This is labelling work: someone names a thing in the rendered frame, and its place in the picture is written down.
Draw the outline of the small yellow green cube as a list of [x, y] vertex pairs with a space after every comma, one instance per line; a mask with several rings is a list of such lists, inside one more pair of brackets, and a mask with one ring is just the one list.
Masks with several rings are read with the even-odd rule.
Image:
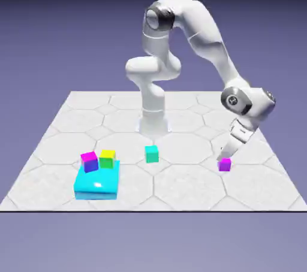
[[112, 169], [116, 160], [116, 152], [114, 150], [102, 150], [99, 156], [100, 168]]

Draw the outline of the small purple cube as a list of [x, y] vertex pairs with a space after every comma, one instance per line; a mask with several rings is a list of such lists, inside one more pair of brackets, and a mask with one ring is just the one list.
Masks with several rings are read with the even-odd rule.
[[218, 162], [218, 169], [220, 172], [227, 172], [231, 169], [231, 159], [223, 158]]

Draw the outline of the small magenta blue cube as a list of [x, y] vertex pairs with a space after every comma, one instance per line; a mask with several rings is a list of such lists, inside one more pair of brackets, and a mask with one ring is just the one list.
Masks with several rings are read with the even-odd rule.
[[85, 173], [90, 173], [99, 169], [98, 158], [94, 151], [82, 153], [80, 157]]

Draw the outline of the small teal cube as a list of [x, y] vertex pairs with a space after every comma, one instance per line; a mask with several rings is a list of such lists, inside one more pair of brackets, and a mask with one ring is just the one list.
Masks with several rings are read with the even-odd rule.
[[145, 147], [145, 159], [147, 163], [159, 162], [159, 151], [156, 145]]

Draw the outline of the large cyan box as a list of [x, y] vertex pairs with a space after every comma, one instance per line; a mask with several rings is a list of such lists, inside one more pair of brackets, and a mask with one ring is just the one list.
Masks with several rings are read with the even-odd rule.
[[74, 195], [77, 200], [116, 200], [118, 195], [120, 161], [114, 167], [99, 168], [86, 173], [80, 166], [74, 182]]

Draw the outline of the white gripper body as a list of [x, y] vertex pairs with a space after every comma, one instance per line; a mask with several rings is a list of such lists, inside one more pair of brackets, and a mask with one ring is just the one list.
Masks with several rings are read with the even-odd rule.
[[216, 160], [221, 161], [222, 159], [231, 158], [238, 151], [241, 145], [243, 145], [243, 142], [231, 135], [226, 145], [221, 149]]

